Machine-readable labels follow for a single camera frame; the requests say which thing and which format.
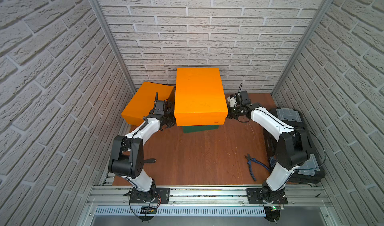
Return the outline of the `orange shoebox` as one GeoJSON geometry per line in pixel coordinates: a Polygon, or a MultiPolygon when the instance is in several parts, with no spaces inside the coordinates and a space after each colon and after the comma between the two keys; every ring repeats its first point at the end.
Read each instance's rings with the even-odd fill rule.
{"type": "Polygon", "coordinates": [[[178,68],[175,111],[177,126],[220,126],[228,107],[219,68],[178,68]]]}
{"type": "Polygon", "coordinates": [[[121,116],[129,124],[139,126],[154,107],[156,93],[160,101],[167,100],[175,91],[173,86],[144,82],[128,105],[125,107],[121,116]]]}

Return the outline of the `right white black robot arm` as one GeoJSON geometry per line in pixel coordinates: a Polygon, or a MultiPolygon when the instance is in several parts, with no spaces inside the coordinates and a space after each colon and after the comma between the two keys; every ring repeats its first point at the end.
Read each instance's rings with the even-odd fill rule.
{"type": "Polygon", "coordinates": [[[277,141],[277,162],[270,176],[263,183],[259,198],[272,203],[283,196],[284,188],[295,170],[309,158],[309,141],[305,129],[290,126],[258,103],[252,103],[247,91],[228,96],[228,119],[245,116],[261,125],[277,141]]]}

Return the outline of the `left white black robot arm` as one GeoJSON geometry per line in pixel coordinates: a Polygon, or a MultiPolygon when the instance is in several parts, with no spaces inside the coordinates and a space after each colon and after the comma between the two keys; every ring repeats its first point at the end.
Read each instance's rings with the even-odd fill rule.
{"type": "Polygon", "coordinates": [[[129,196],[137,195],[146,202],[157,196],[155,180],[144,170],[144,164],[153,164],[156,160],[144,159],[144,144],[154,133],[176,124],[174,110],[174,93],[163,101],[156,94],[154,107],[143,117],[144,122],[131,133],[114,138],[108,170],[131,183],[133,189],[129,196]]]}

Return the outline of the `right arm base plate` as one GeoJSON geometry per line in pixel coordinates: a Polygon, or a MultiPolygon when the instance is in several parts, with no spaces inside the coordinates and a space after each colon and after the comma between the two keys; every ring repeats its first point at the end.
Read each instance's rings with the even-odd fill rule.
{"type": "Polygon", "coordinates": [[[246,189],[249,204],[288,204],[285,189],[271,191],[268,187],[246,189]]]}

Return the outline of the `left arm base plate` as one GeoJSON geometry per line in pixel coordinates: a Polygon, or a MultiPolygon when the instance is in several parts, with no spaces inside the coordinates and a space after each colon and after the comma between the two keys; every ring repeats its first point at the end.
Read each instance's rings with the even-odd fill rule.
{"type": "Polygon", "coordinates": [[[149,192],[141,192],[132,189],[127,195],[131,204],[168,204],[170,198],[170,188],[156,187],[155,190],[149,192]]]}

